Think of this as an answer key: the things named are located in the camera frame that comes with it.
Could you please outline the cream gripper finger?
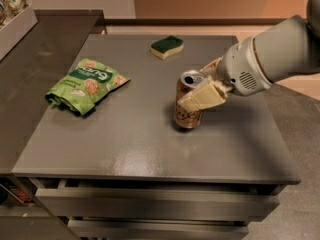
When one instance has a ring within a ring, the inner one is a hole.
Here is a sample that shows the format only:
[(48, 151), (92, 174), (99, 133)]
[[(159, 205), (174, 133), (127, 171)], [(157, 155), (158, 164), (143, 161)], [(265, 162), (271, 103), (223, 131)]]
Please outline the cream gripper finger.
[(213, 79), (218, 79), (217, 68), (221, 62), (222, 58), (218, 57), (215, 60), (211, 61), (209, 64), (204, 66), (200, 72), (206, 76), (211, 76)]
[(231, 90), (230, 86), (209, 76), (190, 92), (179, 98), (177, 103), (186, 112), (205, 110), (223, 104)]

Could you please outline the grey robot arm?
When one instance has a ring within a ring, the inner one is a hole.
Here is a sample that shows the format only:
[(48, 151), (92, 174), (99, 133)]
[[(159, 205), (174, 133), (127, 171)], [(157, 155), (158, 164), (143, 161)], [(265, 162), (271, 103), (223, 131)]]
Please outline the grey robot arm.
[(226, 101), (227, 95), (250, 96), (293, 75), (320, 70), (320, 0), (308, 0), (307, 17), (292, 16), (231, 46), (201, 69), (205, 78), (177, 99), (188, 112)]

